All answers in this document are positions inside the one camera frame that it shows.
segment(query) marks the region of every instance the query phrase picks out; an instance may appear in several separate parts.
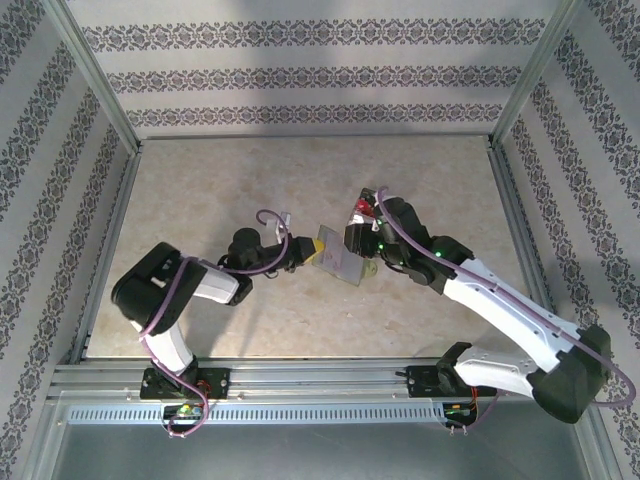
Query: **perforated metal strip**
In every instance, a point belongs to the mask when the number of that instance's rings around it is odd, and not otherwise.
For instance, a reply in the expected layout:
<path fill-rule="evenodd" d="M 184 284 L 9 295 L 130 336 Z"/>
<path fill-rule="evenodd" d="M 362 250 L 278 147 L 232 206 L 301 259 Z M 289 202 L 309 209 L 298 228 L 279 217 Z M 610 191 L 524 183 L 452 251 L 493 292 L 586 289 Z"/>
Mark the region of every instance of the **perforated metal strip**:
<path fill-rule="evenodd" d="M 162 405 L 73 405 L 68 422 L 74 425 L 154 424 L 162 418 Z M 426 423 L 444 420 L 439 402 L 212 406 L 209 424 L 301 425 L 336 423 Z"/>

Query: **metal bracket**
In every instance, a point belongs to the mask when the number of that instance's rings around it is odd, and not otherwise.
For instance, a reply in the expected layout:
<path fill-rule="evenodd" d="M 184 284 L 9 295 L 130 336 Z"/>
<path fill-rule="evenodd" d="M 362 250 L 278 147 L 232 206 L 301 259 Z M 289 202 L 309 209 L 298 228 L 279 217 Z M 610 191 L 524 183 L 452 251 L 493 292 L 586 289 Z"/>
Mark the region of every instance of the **metal bracket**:
<path fill-rule="evenodd" d="M 409 398 L 471 397 L 471 387 L 468 386 L 458 385 L 454 392 L 444 391 L 435 365 L 409 365 L 396 375 L 407 379 Z M 479 397 L 494 397 L 496 393 L 495 388 L 478 387 Z"/>
<path fill-rule="evenodd" d="M 196 373 L 197 385 L 204 382 L 211 387 L 208 397 L 212 400 L 226 400 L 229 392 L 229 368 L 199 368 Z M 141 400 L 185 400 L 198 399 L 192 392 L 184 395 L 176 386 L 167 380 L 158 370 L 153 367 L 147 368 L 142 376 L 142 386 L 140 387 Z"/>

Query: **cable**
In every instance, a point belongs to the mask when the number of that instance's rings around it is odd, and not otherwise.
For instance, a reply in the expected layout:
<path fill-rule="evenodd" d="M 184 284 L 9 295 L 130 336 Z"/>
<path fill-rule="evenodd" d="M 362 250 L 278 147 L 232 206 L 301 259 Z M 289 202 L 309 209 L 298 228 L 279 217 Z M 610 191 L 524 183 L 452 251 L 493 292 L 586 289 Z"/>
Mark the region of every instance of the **cable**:
<path fill-rule="evenodd" d="M 156 364 L 156 366 L 162 371 L 162 373 L 164 373 L 167 377 L 171 378 L 174 382 L 194 392 L 202 400 L 202 414 L 200 415 L 200 418 L 198 419 L 198 421 L 194 423 L 191 426 L 191 428 L 186 432 L 175 433 L 171 429 L 171 426 L 173 425 L 173 420 L 175 418 L 175 417 L 172 417 L 171 420 L 169 420 L 169 424 L 167 425 L 167 431 L 169 432 L 169 436 L 185 438 L 191 435 L 192 433 L 195 433 L 196 430 L 198 430 L 202 425 L 204 425 L 204 422 L 207 421 L 207 418 L 209 418 L 209 399 L 198 388 L 196 388 L 195 386 L 191 385 L 188 382 L 185 382 L 179 376 L 177 376 L 175 373 L 173 373 L 171 370 L 165 367 L 162 363 L 160 363 L 160 360 L 158 360 L 158 358 L 153 354 L 153 352 L 149 348 L 149 345 L 147 345 L 146 338 L 141 337 L 140 343 L 142 344 L 144 349 L 147 351 L 147 353 L 149 353 L 149 356 L 151 357 L 151 361 Z"/>
<path fill-rule="evenodd" d="M 476 387 L 471 387 L 471 404 L 471 410 L 478 408 L 478 389 Z"/>
<path fill-rule="evenodd" d="M 182 275 L 184 275 L 184 271 L 187 268 L 187 264 L 189 262 L 200 263 L 201 265 L 215 268 L 216 270 L 220 270 L 226 273 L 235 273 L 239 275 L 251 275 L 251 276 L 266 273 L 269 270 L 271 270 L 273 267 L 278 265 L 278 263 L 280 263 L 280 261 L 286 255 L 287 250 L 289 249 L 289 230 L 287 229 L 287 225 L 284 223 L 284 220 L 282 219 L 282 217 L 280 217 L 280 215 L 278 215 L 276 212 L 272 210 L 267 210 L 267 209 L 258 210 L 258 212 L 256 213 L 256 220 L 259 223 L 261 223 L 262 225 L 266 225 L 266 222 L 260 218 L 260 215 L 264 213 L 268 213 L 269 215 L 273 215 L 274 217 L 276 217 L 279 224 L 282 226 L 282 229 L 284 230 L 284 242 L 282 245 L 282 251 L 280 252 L 280 255 L 278 255 L 278 257 L 273 262 L 269 263 L 264 267 L 257 268 L 255 270 L 232 270 L 229 268 L 221 267 L 220 265 L 215 265 L 207 260 L 200 259 L 197 257 L 184 257 L 182 259 L 182 262 L 180 263 L 180 266 L 178 267 L 178 270 L 176 271 L 176 274 L 173 277 L 173 281 L 171 282 L 171 286 L 167 291 L 167 295 L 164 297 L 164 300 L 160 304 L 160 308 L 158 308 L 158 311 L 153 316 L 153 319 L 151 320 L 151 322 L 149 322 L 149 325 L 147 325 L 147 327 L 140 332 L 140 336 L 139 336 L 140 344 L 147 351 L 147 353 L 149 353 L 149 356 L 151 357 L 151 361 L 158 367 L 158 369 L 160 369 L 167 377 L 171 378 L 177 384 L 182 385 L 183 387 L 188 388 L 189 390 L 194 392 L 202 400 L 202 404 L 203 404 L 202 415 L 200 415 L 200 418 L 198 419 L 198 421 L 194 423 L 189 430 L 182 433 L 176 433 L 171 429 L 171 427 L 174 425 L 175 417 L 169 420 L 169 423 L 167 424 L 167 431 L 169 432 L 169 435 L 172 437 L 177 436 L 177 437 L 185 438 L 188 435 L 191 435 L 192 433 L 194 433 L 196 430 L 198 430 L 202 425 L 204 425 L 204 423 L 207 421 L 207 418 L 209 417 L 209 400 L 207 396 L 200 391 L 200 389 L 182 380 L 178 375 L 176 375 L 174 372 L 169 370 L 160 362 L 160 360 L 153 354 L 153 352 L 149 348 L 149 345 L 147 344 L 146 336 L 153 331 L 156 325 L 158 325 L 158 323 L 160 322 L 160 319 L 162 318 L 165 311 L 167 310 L 167 307 L 171 303 L 171 300 L 173 299 L 173 296 L 175 295 L 176 290 L 178 289 L 178 284 L 180 283 L 180 279 L 182 278 Z"/>
<path fill-rule="evenodd" d="M 498 390 L 498 392 L 496 393 L 496 396 L 493 397 L 493 400 L 491 400 L 491 403 L 487 406 L 487 408 L 485 408 L 485 410 L 476 417 L 476 421 L 473 422 L 471 425 L 467 426 L 464 425 L 461 422 L 458 422 L 457 420 L 453 420 L 451 418 L 447 418 L 445 423 L 451 423 L 452 425 L 462 429 L 462 431 L 464 432 L 464 435 L 467 435 L 468 432 L 472 432 L 474 429 L 478 428 L 478 425 L 480 425 L 482 422 L 484 422 L 487 418 L 487 416 L 491 413 L 491 411 L 496 407 L 496 404 L 498 403 L 498 399 L 500 398 L 500 396 L 504 394 L 504 392 L 502 390 Z M 451 430 L 449 430 L 446 425 L 437 422 L 438 425 L 440 425 L 442 428 L 444 428 L 445 430 L 447 430 L 452 436 L 455 435 L 455 431 L 453 430 L 453 427 Z"/>
<path fill-rule="evenodd" d="M 440 263 L 441 265 L 444 265 L 445 267 L 450 268 L 454 272 L 467 275 L 468 277 L 478 282 L 478 284 L 482 285 L 483 287 L 492 289 L 498 297 L 501 297 L 503 300 L 507 300 L 508 302 L 515 304 L 518 308 L 521 308 L 524 311 L 526 311 L 530 316 L 535 318 L 537 321 L 539 321 L 542 325 L 544 325 L 546 328 L 551 330 L 553 333 L 567 340 L 572 345 L 578 347 L 583 352 L 590 355 L 592 358 L 598 360 L 602 365 L 604 365 L 611 372 L 615 373 L 618 377 L 620 377 L 620 379 L 624 383 L 627 384 L 629 393 L 622 400 L 616 400 L 613 402 L 592 402 L 593 405 L 596 405 L 598 407 L 618 408 L 618 407 L 626 407 L 633 403 L 633 401 L 636 398 L 636 386 L 631 381 L 631 379 L 622 370 L 620 370 L 610 359 L 603 357 L 598 352 L 596 352 L 592 348 L 582 343 L 580 340 L 573 338 L 571 335 L 566 333 L 560 327 L 558 327 L 557 325 L 547 320 L 543 315 L 540 315 L 538 312 L 536 312 L 531 307 L 529 307 L 526 303 L 522 302 L 518 297 L 513 295 L 511 292 L 508 292 L 500 288 L 500 285 L 498 285 L 497 283 L 487 280 L 484 277 L 474 272 L 471 272 L 464 267 L 461 267 L 460 265 L 456 265 L 455 263 L 445 260 L 444 258 L 437 257 L 436 255 L 431 253 L 429 250 L 424 248 L 422 245 L 420 245 L 418 242 L 416 242 L 413 238 L 411 238 L 409 234 L 407 234 L 402 229 L 402 227 L 398 225 L 398 223 L 393 219 L 393 217 L 389 214 L 387 207 L 384 205 L 385 193 L 387 192 L 387 190 L 388 190 L 387 187 L 381 187 L 376 192 L 375 194 L 376 202 L 378 202 L 378 206 L 380 207 L 382 215 L 385 217 L 389 225 L 391 225 L 391 228 L 393 228 L 396 231 L 396 233 L 400 235 L 409 245 L 411 245 L 419 253 L 433 260 L 434 262 Z M 484 418 L 487 412 L 493 409 L 494 402 L 492 402 L 492 404 L 487 408 L 487 410 L 485 410 L 485 413 L 480 418 Z M 480 419 L 476 420 L 474 425 L 476 425 L 479 422 L 479 420 Z"/>
<path fill-rule="evenodd" d="M 405 275 L 404 270 L 394 266 L 393 263 L 385 261 L 384 264 L 387 266 L 389 270 L 393 270 L 396 273 L 402 273 L 403 275 Z"/>

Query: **wall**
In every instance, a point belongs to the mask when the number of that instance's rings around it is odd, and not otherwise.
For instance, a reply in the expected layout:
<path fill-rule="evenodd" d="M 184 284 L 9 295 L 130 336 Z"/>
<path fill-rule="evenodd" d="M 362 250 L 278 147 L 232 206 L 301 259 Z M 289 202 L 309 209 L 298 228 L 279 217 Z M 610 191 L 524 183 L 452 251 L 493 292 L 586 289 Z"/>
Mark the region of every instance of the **wall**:
<path fill-rule="evenodd" d="M 504 147 L 559 313 L 602 324 L 640 386 L 639 7 L 585 2 Z M 624 392 L 615 378 L 601 397 Z M 638 402 L 602 413 L 624 478 L 640 478 Z"/>
<path fill-rule="evenodd" d="M 42 6 L 0 1 L 0 479 L 84 309 L 127 153 Z"/>
<path fill-rule="evenodd" d="M 70 0 L 141 138 L 489 133 L 558 0 Z"/>

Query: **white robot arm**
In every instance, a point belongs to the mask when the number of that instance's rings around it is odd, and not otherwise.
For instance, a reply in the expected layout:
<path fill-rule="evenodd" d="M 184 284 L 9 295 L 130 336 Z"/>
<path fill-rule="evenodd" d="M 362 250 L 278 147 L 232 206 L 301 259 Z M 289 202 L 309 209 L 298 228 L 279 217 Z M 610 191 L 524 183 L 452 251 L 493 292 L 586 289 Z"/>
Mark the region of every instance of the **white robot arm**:
<path fill-rule="evenodd" d="M 205 268 L 207 272 L 193 292 L 193 296 L 213 300 L 224 305 L 231 303 L 240 287 L 238 280 L 220 270 Z M 135 320 L 130 320 L 130 322 L 138 333 L 142 332 L 142 325 Z M 146 343 L 153 356 L 178 376 L 182 375 L 193 362 L 194 355 L 187 347 L 177 321 L 163 333 L 148 335 Z"/>
<path fill-rule="evenodd" d="M 502 282 L 478 259 L 467 259 L 465 269 L 490 279 L 500 289 L 519 297 L 527 306 L 545 315 L 548 320 L 576 340 L 580 339 L 578 327 L 522 295 Z M 524 351 L 521 355 L 497 353 L 472 346 L 458 357 L 455 371 L 469 386 L 491 386 L 500 390 L 533 397 L 532 385 L 527 376 L 538 369 L 552 371 L 559 363 L 559 352 L 569 353 L 573 345 L 540 325 L 527 312 L 498 297 L 494 291 L 464 274 L 447 280 L 443 294 L 465 305 L 513 340 Z"/>

